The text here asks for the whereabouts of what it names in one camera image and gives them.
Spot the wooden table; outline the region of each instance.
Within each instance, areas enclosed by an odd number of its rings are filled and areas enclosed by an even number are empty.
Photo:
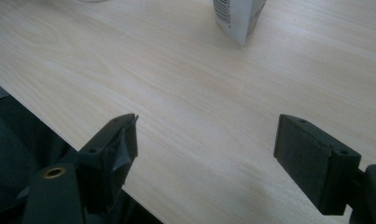
[[[272,152],[285,113],[376,163],[376,0],[268,0],[243,47],[210,0],[0,0],[0,85],[76,149],[139,114],[124,188],[164,222],[346,223]]]

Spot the table surface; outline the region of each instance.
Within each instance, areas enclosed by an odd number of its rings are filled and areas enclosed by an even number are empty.
[[[346,223],[272,152],[289,114],[376,163],[376,0],[268,0],[243,47],[211,0],[0,0],[0,85],[76,149],[138,114],[123,188],[164,222]]]

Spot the dark floor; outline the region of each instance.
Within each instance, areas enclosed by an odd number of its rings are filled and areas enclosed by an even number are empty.
[[[77,152],[48,126],[0,90],[0,210],[28,192],[30,177],[57,163],[73,162]],[[160,223],[123,192],[114,214],[86,215],[87,223]]]

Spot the wood grain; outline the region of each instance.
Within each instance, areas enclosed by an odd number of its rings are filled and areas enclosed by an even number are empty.
[[[210,0],[0,0],[0,85],[76,149],[139,114],[125,189],[164,222],[347,223],[272,151],[284,113],[376,163],[376,0],[268,0],[244,47],[214,14]]]

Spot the light wood tabletop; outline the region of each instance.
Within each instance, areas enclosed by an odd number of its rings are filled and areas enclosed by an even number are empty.
[[[0,0],[0,85],[76,149],[138,114],[123,188],[166,223],[347,223],[272,153],[289,114],[376,163],[376,0],[268,0],[243,47],[211,0]]]

